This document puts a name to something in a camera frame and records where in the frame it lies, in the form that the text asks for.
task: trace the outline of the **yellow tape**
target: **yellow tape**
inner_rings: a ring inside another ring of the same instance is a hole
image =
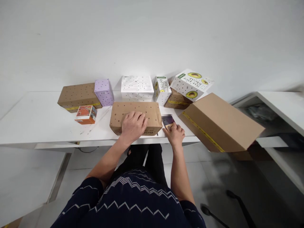
[[[216,148],[220,151],[220,152],[225,152],[203,129],[200,128],[200,126],[198,126],[184,111],[183,111],[184,116],[190,120],[190,122],[197,128],[199,129],[206,137],[207,139],[209,139],[210,142],[212,142],[213,145],[216,146]]]
[[[97,105],[100,105],[100,102],[96,103],[96,104],[89,104],[89,105],[97,106]],[[77,106],[77,107],[71,107],[71,108],[65,108],[65,109],[66,110],[74,110],[74,109],[78,109],[78,108],[79,108],[79,106]]]
[[[176,101],[170,101],[168,100],[169,103],[172,103],[172,104],[178,104],[178,105],[189,105],[189,103],[184,103],[184,102],[176,102]]]

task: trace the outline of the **person's right hand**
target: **person's right hand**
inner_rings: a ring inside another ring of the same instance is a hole
[[[126,115],[123,121],[122,133],[119,138],[126,144],[131,145],[144,133],[147,124],[148,119],[145,118],[144,113],[132,111]]]
[[[185,130],[181,128],[180,125],[176,125],[174,122],[171,131],[168,131],[166,128],[163,128],[165,135],[168,137],[168,140],[172,147],[182,146],[183,139],[185,137]]]

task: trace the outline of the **black pants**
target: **black pants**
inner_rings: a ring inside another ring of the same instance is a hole
[[[135,169],[142,168],[145,161],[146,154],[148,152],[148,157],[145,164],[145,169],[149,172],[156,183],[163,184],[168,187],[164,164],[162,161],[162,146],[160,144],[140,144],[131,145],[131,154],[125,159],[125,161],[118,167],[118,169],[113,173],[110,183],[119,175]]]

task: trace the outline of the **white avocado box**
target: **white avocado box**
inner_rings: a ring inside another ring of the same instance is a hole
[[[153,101],[164,106],[172,91],[166,77],[156,77],[154,81]]]
[[[189,100],[196,101],[213,83],[212,79],[203,77],[193,70],[186,69],[174,77],[170,86]]]
[[[150,76],[122,76],[122,101],[151,102],[153,94]]]

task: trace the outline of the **navy sweater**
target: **navy sweater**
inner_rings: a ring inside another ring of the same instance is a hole
[[[99,179],[85,179],[55,227],[206,226],[193,203],[179,202],[170,188],[155,183],[145,169],[134,169],[115,178],[105,191]]]

